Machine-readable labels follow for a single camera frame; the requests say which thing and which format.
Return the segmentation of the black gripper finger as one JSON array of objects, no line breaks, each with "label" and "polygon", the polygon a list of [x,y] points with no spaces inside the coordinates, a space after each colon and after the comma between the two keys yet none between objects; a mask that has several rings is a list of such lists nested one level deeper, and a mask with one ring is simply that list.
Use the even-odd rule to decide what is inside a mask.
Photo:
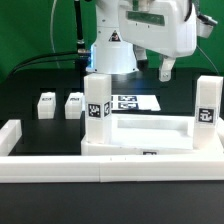
[{"label": "black gripper finger", "polygon": [[146,49],[140,46],[133,46],[134,55],[137,61],[137,68],[140,71],[146,71],[148,69],[148,59],[146,55]]},{"label": "black gripper finger", "polygon": [[175,61],[175,58],[166,55],[160,56],[159,80],[161,82],[167,82],[171,79],[171,71]]}]

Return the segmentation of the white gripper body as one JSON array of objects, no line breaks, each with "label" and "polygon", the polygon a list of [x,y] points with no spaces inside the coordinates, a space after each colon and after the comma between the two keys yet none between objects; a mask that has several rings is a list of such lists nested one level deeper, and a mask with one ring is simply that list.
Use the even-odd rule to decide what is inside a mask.
[{"label": "white gripper body", "polygon": [[171,58],[196,49],[192,0],[119,0],[118,18],[122,39],[139,47]]}]

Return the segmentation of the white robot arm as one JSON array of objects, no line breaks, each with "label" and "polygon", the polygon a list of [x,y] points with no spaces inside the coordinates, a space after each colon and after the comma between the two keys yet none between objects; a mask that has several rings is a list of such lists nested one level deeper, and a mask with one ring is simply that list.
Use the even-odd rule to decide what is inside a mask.
[{"label": "white robot arm", "polygon": [[96,19],[89,72],[134,72],[150,50],[161,55],[159,80],[167,82],[175,61],[196,49],[192,0],[96,0]]}]

